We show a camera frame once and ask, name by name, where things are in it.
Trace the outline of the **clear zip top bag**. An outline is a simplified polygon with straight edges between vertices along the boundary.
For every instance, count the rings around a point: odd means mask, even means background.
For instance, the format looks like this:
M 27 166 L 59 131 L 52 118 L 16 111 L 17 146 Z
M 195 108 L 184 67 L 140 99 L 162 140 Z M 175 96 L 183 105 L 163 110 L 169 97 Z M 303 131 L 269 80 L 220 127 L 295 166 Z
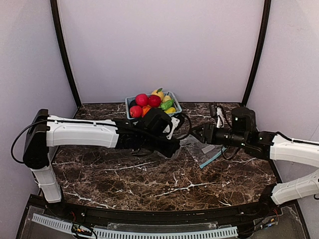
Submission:
M 219 145 L 202 143 L 192 135 L 189 135 L 187 138 L 180 141 L 180 146 L 185 148 L 193 160 L 199 165 L 198 161 L 202 155 L 202 149 L 208 146 L 209 151 Z

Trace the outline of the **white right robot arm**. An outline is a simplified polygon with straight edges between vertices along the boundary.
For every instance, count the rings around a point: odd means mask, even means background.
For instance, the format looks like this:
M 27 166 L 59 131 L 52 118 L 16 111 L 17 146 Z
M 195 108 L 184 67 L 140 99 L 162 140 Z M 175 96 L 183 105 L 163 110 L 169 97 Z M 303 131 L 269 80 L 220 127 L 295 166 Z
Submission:
M 281 132 L 258 131 L 253 110 L 237 107 L 231 111 L 230 128 L 205 123 L 192 128 L 191 134 L 202 143 L 243 149 L 246 154 L 263 160 L 282 160 L 319 166 L 319 144 L 293 139 Z M 286 183 L 268 185 L 260 201 L 270 205 L 319 194 L 319 172 Z

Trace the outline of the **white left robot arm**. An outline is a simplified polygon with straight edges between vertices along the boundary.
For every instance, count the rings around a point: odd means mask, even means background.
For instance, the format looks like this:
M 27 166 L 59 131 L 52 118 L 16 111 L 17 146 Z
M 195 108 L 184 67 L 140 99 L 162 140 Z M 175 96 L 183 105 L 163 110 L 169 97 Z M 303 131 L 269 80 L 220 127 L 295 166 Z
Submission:
M 151 109 L 142 118 L 84 120 L 50 115 L 47 109 L 38 111 L 26 134 L 22 160 L 34 174 L 39 188 L 50 204 L 63 200 L 48 157 L 51 147 L 62 145 L 101 146 L 114 149 L 141 149 L 158 152 L 171 158 L 180 148 L 173 133 L 182 125 L 178 117 L 170 117 L 160 109 Z

